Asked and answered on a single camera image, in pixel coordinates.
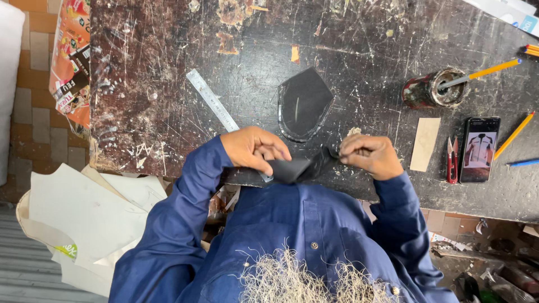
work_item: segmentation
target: right hand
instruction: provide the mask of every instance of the right hand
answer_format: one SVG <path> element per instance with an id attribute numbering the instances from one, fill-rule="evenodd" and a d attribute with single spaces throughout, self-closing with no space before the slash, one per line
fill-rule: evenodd
<path id="1" fill-rule="evenodd" d="M 388 137 L 347 136 L 342 140 L 339 157 L 344 164 L 368 171 L 375 180 L 389 180 L 404 171 Z"/>

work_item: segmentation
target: workbench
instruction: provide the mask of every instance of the workbench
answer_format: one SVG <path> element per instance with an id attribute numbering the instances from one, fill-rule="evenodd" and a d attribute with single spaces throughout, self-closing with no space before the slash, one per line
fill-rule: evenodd
<path id="1" fill-rule="evenodd" d="M 488 183 L 445 182 L 447 138 L 462 142 L 466 118 L 500 116 L 501 144 L 536 109 L 539 63 L 519 54 L 521 46 L 538 44 L 535 37 L 461 0 L 199 1 L 92 1 L 93 167 L 180 176 L 189 152 L 225 133 L 185 77 L 196 68 L 239 127 L 278 134 L 293 157 L 337 147 L 359 127 L 389 137 L 407 170 L 418 119 L 441 117 L 427 172 L 408 170 L 421 207 L 539 223 L 537 166 L 506 167 L 539 157 L 539 121 L 494 162 Z M 447 66 L 473 72 L 515 57 L 524 62 L 471 82 L 456 108 L 402 103 L 407 79 Z M 311 66 L 335 101 L 318 134 L 293 143 L 278 127 L 277 88 Z M 222 181 L 269 184 L 249 169 L 229 169 Z M 360 169 L 341 165 L 315 183 L 378 200 Z"/>

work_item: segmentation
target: pencil holder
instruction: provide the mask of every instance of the pencil holder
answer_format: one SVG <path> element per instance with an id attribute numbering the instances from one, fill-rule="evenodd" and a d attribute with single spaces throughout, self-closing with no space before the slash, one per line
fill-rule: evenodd
<path id="1" fill-rule="evenodd" d="M 410 108 L 455 107 L 468 94 L 468 82 L 438 90 L 438 85 L 464 76 L 464 72 L 448 67 L 426 76 L 412 78 L 406 82 L 401 96 Z"/>

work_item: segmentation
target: navy blue shirt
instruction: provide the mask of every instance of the navy blue shirt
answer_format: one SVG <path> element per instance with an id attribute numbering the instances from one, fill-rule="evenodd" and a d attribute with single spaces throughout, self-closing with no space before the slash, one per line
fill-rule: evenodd
<path id="1" fill-rule="evenodd" d="M 401 302 L 458 302 L 436 286 L 443 275 L 429 258 L 425 218 L 406 173 L 374 181 L 373 223 L 358 200 L 321 185 L 242 187 L 206 253 L 200 241 L 209 201 L 231 166 L 219 137 L 187 156 L 172 194 L 148 214 L 141 241 L 116 263 L 109 302 L 238 302 L 245 266 L 285 241 L 324 281 L 336 280 L 337 261 L 352 261 L 386 283 L 389 295 L 396 287 Z"/>

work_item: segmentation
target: pencil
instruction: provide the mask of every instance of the pencil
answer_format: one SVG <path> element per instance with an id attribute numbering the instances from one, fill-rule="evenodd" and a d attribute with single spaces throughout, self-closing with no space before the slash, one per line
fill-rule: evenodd
<path id="1" fill-rule="evenodd" d="M 450 87 L 450 86 L 453 86 L 453 85 L 457 85 L 457 84 L 460 84 L 462 82 L 466 82 L 466 81 L 469 81 L 471 79 L 475 79 L 475 78 L 478 78 L 478 77 L 481 77 L 481 76 L 484 76 L 486 74 L 490 74 L 490 73 L 493 73 L 493 72 L 497 72 L 497 71 L 500 71 L 504 68 L 508 68 L 508 67 L 511 67 L 511 66 L 515 66 L 517 64 L 520 64 L 522 63 L 522 59 L 515 59 L 515 60 L 511 60 L 511 61 L 508 61 L 508 62 L 505 62 L 505 63 L 502 63 L 502 64 L 498 64 L 496 66 L 493 66 L 491 68 L 487 68 L 486 70 L 482 70 L 482 71 L 479 71 L 479 72 L 475 72 L 473 74 L 469 74 L 469 75 L 466 75 L 464 77 L 460 77 L 460 78 L 456 78 L 454 80 L 451 80 L 449 82 L 446 82 L 446 83 L 443 83 L 443 84 L 440 84 L 438 85 L 438 89 L 444 89 L 446 87 Z"/>
<path id="2" fill-rule="evenodd" d="M 526 54 L 531 54 L 531 55 L 534 55 L 534 56 L 538 56 L 539 57 L 539 52 L 538 51 L 534 51 L 532 49 L 525 49 L 524 50 L 524 53 Z"/>
<path id="3" fill-rule="evenodd" d="M 513 141 L 513 139 L 516 138 L 516 136 L 520 133 L 520 131 L 524 128 L 524 126 L 526 126 L 526 124 L 528 124 L 528 122 L 530 122 L 530 120 L 531 120 L 531 118 L 533 118 L 534 114 L 535 114 L 535 111 L 531 112 L 526 117 L 526 119 L 524 119 L 524 121 L 522 121 L 522 123 L 520 123 L 520 125 L 515 129 L 515 131 L 511 134 L 511 136 L 509 136 L 509 138 L 496 151 L 496 153 L 494 154 L 494 160 L 496 160 L 496 158 L 498 158 L 500 156 L 500 154 L 503 153 L 503 150 L 505 150 L 505 148 L 507 148 L 507 146 L 509 144 L 511 144 L 511 141 Z"/>
<path id="4" fill-rule="evenodd" d="M 523 165 L 538 164 L 538 163 L 539 163 L 539 159 L 531 159 L 531 160 L 525 160 L 525 161 L 520 161 L 520 162 L 509 163 L 507 165 L 509 165 L 509 166 L 523 166 Z"/>
<path id="5" fill-rule="evenodd" d="M 539 52 L 539 46 L 528 44 L 528 45 L 526 45 L 526 48 L 529 49 L 529 50 L 532 50 L 532 51 Z"/>

